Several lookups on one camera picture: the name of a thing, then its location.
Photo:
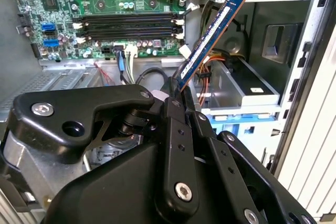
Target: hole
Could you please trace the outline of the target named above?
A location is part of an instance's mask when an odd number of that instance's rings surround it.
[[[300,79],[295,79],[293,81],[292,87],[290,89],[290,95],[289,95],[289,100],[288,100],[289,102],[292,102],[294,100],[294,96],[295,96],[296,90],[298,88],[299,81],[300,81]]]
[[[283,119],[287,119],[288,112],[289,112],[289,110],[285,110],[285,112],[284,112],[284,116],[283,116]]]
[[[156,129],[156,124],[155,123],[152,123],[149,128],[151,129],[151,131],[154,131]]]
[[[179,149],[183,152],[183,151],[185,151],[185,147],[184,147],[184,145],[183,144],[179,144]]]
[[[300,220],[298,219],[298,217],[296,217],[295,214],[290,212],[288,215],[295,224],[301,224]]]
[[[228,168],[229,172],[231,172],[232,174],[235,173],[235,170],[233,170],[231,167]]]
[[[244,130],[244,134],[253,134],[254,133],[254,126]]]
[[[93,139],[96,139],[98,133],[100,132],[101,128],[104,125],[104,121],[97,121],[93,125]]]
[[[181,187],[181,188],[180,188],[180,192],[181,192],[181,194],[183,194],[184,196],[186,196],[186,195],[188,194],[187,189],[185,189],[184,187]]]
[[[179,106],[180,106],[180,103],[177,102],[177,101],[172,101],[172,103],[173,103],[176,107],[179,107]]]
[[[65,134],[72,137],[83,136],[85,129],[81,123],[75,121],[68,121],[62,125]]]
[[[250,218],[253,222],[256,221],[256,218],[253,216],[253,214],[248,214],[248,216],[249,216],[249,218]]]

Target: white connector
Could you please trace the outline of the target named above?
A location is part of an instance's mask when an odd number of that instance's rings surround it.
[[[84,42],[86,42],[86,38],[75,38],[75,40],[78,44],[83,44]]]
[[[179,52],[185,59],[189,58],[189,56],[191,55],[191,50],[187,45],[183,45],[182,47],[180,47]]]
[[[136,45],[127,44],[125,48],[125,54],[137,58],[138,57],[138,47]]]
[[[83,23],[72,23],[72,26],[74,29],[80,29],[83,28]]]

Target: screw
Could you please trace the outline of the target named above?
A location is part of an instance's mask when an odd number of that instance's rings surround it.
[[[77,9],[78,9],[78,6],[77,6],[76,4],[72,4],[72,5],[71,5],[71,9],[72,9],[72,10],[77,10]]]
[[[154,131],[154,130],[156,129],[156,125],[155,125],[155,124],[152,124],[152,125],[150,126],[150,129],[151,129],[151,131]]]
[[[179,102],[177,102],[177,101],[172,101],[172,103],[176,106],[176,107],[179,107],[179,106],[181,106],[180,105],[180,103]]]
[[[141,91],[140,95],[142,95],[145,98],[149,98],[150,97],[150,95],[147,92],[145,92],[145,91]]]
[[[205,115],[203,115],[203,114],[199,114],[198,117],[199,117],[199,119],[201,119],[201,120],[203,120],[203,121],[206,121],[206,117],[205,117]]]
[[[245,218],[248,220],[248,223],[250,224],[259,224],[259,220],[254,212],[252,212],[250,209],[244,210]]]
[[[235,138],[234,138],[233,136],[231,136],[231,135],[228,135],[228,134],[227,134],[226,136],[227,136],[227,138],[228,138],[230,141],[232,141],[232,142],[235,140]]]
[[[193,196],[190,188],[185,183],[181,182],[175,185],[175,192],[181,200],[187,202],[190,201]]]
[[[303,218],[303,221],[305,222],[305,224],[311,224],[311,221],[310,221],[310,219],[308,219],[307,216],[301,215],[301,217]]]
[[[39,102],[35,103],[32,107],[32,112],[35,115],[51,116],[54,113],[54,108],[49,103]]]

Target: red wire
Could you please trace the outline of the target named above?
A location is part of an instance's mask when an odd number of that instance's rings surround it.
[[[107,82],[107,84],[111,84],[110,81],[113,84],[115,84],[115,82],[111,79],[111,77],[104,70],[102,70],[102,68],[99,67],[96,62],[94,63],[94,66],[98,68],[99,72],[104,76],[104,79]]]

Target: ram module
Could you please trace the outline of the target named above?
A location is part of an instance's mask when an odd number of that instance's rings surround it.
[[[181,91],[193,77],[207,54],[216,45],[245,1],[246,0],[226,0],[219,9],[211,25],[199,39],[197,46],[184,63],[184,66],[180,69],[180,73],[178,73],[177,80]]]

